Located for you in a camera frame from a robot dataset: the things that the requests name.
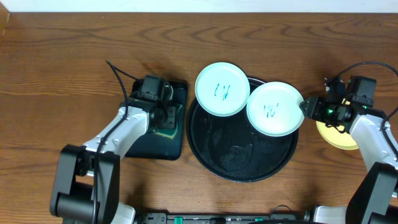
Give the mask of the black rectangular tray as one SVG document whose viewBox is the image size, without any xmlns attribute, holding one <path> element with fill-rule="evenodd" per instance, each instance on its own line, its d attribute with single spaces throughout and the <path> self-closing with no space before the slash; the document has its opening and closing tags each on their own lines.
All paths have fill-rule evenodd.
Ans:
<svg viewBox="0 0 398 224">
<path fill-rule="evenodd" d="M 172 103 L 178 103 L 183 106 L 183 127 L 179 129 L 173 139 L 157 136 L 153 132 L 145 133 L 128 150 L 126 157 L 177 160 L 182 152 L 182 140 L 185 123 L 185 110 L 188 93 L 188 83 L 185 80 L 170 81 L 173 86 L 174 94 Z"/>
</svg>

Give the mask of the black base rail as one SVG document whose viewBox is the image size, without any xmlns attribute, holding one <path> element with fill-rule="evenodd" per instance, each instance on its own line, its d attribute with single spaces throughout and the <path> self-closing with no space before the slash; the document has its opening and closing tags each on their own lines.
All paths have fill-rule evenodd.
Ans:
<svg viewBox="0 0 398 224">
<path fill-rule="evenodd" d="M 271 215 L 204 215 L 143 213 L 137 215 L 133 224 L 240 224 L 240 223 L 310 223 L 294 213 Z"/>
</svg>

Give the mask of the green and yellow sponge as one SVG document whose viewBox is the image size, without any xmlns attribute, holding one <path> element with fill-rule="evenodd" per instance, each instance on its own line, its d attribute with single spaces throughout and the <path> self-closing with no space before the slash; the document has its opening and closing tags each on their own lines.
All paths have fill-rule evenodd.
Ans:
<svg viewBox="0 0 398 224">
<path fill-rule="evenodd" d="M 183 106 L 178 103 L 174 103 L 167 108 L 167 120 L 163 126 L 158 129 L 154 134 L 162 136 L 164 138 L 173 139 L 180 128 L 183 127 Z"/>
</svg>

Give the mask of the yellow round plate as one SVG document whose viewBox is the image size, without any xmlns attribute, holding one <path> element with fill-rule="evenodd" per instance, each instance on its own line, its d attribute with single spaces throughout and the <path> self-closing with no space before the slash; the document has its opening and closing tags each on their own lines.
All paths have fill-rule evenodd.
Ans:
<svg viewBox="0 0 398 224">
<path fill-rule="evenodd" d="M 348 133 L 340 133 L 340 131 L 343 130 L 343 126 L 338 126 L 338 129 L 328 128 L 325 123 L 319 121 L 316 122 L 316 126 L 322 138 L 332 146 L 344 150 L 355 150 L 359 148 Z"/>
</svg>

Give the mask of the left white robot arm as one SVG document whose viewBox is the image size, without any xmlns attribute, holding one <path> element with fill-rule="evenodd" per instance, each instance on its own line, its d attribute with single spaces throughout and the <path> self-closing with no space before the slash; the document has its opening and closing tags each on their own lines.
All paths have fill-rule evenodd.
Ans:
<svg viewBox="0 0 398 224">
<path fill-rule="evenodd" d="M 136 211 L 119 200 L 122 158 L 149 131 L 174 129 L 175 83 L 147 75 L 124 94 L 115 118 L 81 146 L 67 144 L 58 159 L 50 213 L 64 223 L 133 223 Z"/>
</svg>

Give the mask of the black round tray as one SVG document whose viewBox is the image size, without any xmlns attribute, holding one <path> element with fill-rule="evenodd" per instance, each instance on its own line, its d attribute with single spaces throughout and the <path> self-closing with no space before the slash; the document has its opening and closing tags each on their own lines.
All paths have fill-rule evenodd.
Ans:
<svg viewBox="0 0 398 224">
<path fill-rule="evenodd" d="M 248 80 L 250 94 L 268 83 Z M 220 117 L 205 111 L 195 98 L 187 115 L 187 140 L 194 156 L 214 175 L 234 182 L 256 182 L 278 173 L 293 156 L 298 138 L 299 128 L 281 137 L 258 132 L 248 120 L 246 106 Z"/>
</svg>

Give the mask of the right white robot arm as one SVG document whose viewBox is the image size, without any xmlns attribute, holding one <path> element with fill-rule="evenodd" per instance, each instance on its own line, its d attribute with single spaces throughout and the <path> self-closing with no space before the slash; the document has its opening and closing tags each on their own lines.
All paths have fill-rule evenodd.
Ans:
<svg viewBox="0 0 398 224">
<path fill-rule="evenodd" d="M 374 105 L 376 81 L 353 76 L 347 84 L 340 77 L 325 80 L 326 97 L 311 96 L 300 104 L 306 118 L 343 127 L 361 152 L 367 175 L 346 207 L 318 206 L 314 223 L 397 223 L 397 141 L 388 116 Z"/>
</svg>

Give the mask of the light blue plate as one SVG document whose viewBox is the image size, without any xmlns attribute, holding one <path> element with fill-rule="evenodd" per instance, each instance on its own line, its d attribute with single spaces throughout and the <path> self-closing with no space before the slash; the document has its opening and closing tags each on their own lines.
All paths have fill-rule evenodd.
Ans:
<svg viewBox="0 0 398 224">
<path fill-rule="evenodd" d="M 260 133 L 281 137 L 296 131 L 304 120 L 303 96 L 292 85 L 268 82 L 258 86 L 246 105 L 250 124 Z"/>
<path fill-rule="evenodd" d="M 250 85 L 246 74 L 227 62 L 206 66 L 197 76 L 195 96 L 209 114 L 225 117 L 240 112 L 247 104 Z"/>
</svg>

